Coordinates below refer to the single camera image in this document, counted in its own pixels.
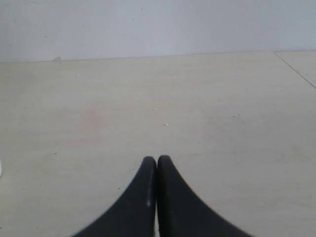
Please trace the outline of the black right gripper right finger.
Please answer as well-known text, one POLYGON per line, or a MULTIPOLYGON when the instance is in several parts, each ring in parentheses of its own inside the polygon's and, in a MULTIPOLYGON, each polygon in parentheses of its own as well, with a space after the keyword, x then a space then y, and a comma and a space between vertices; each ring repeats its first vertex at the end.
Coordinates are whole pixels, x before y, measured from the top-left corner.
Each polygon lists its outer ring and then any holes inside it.
POLYGON ((157 169, 158 226, 161 237, 249 237, 208 207, 182 178, 169 156, 157 169))

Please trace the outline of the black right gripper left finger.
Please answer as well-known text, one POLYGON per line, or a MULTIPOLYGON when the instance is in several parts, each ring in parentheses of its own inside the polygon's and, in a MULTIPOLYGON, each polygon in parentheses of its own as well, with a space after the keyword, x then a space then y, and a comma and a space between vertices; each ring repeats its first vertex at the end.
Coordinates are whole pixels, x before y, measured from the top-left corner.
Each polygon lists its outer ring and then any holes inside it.
POLYGON ((76 237, 153 237, 156 214, 156 170, 153 157, 141 165, 122 195, 76 237))

